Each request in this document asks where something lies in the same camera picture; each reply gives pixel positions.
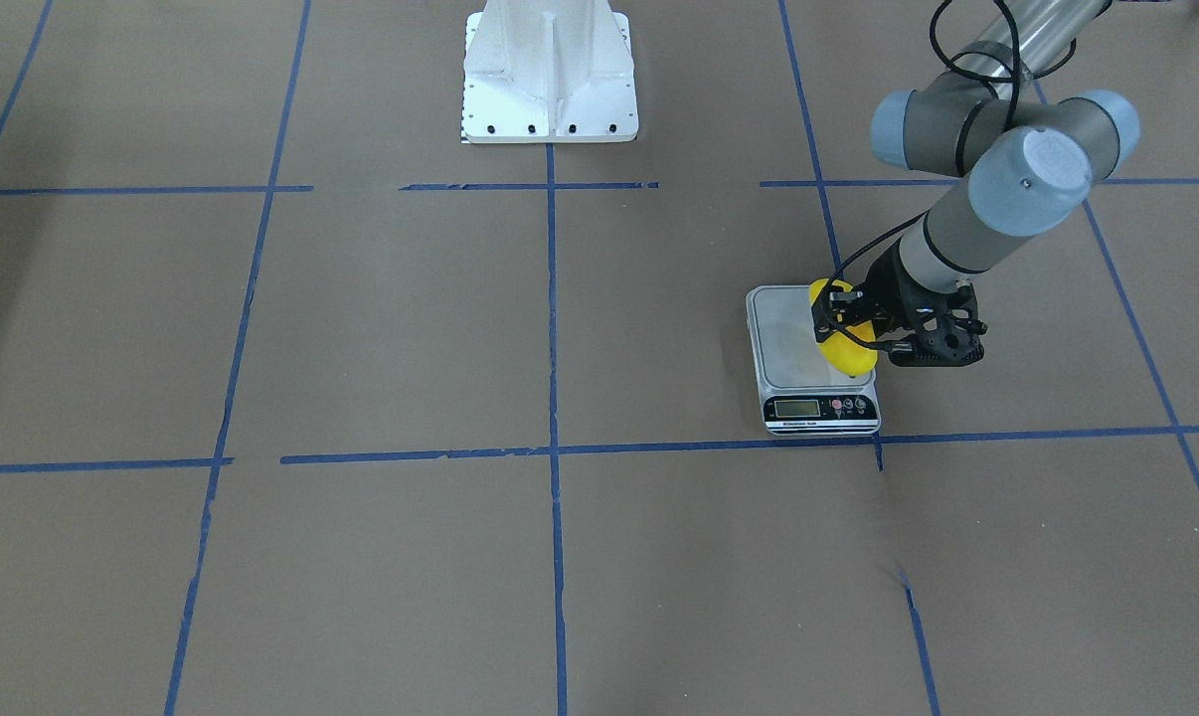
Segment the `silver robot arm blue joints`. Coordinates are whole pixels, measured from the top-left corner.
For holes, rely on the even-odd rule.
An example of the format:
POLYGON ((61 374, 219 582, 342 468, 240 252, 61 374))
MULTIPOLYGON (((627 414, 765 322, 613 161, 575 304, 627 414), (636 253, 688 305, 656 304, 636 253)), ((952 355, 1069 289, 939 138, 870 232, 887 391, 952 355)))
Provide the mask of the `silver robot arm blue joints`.
POLYGON ((882 163, 954 178, 898 239, 908 267, 923 253, 972 282, 1054 230, 1134 154, 1141 121, 1111 90, 1053 104, 1022 98, 1062 64, 1105 1, 1008 1, 971 44, 944 58, 923 89, 888 94, 870 148, 882 163))

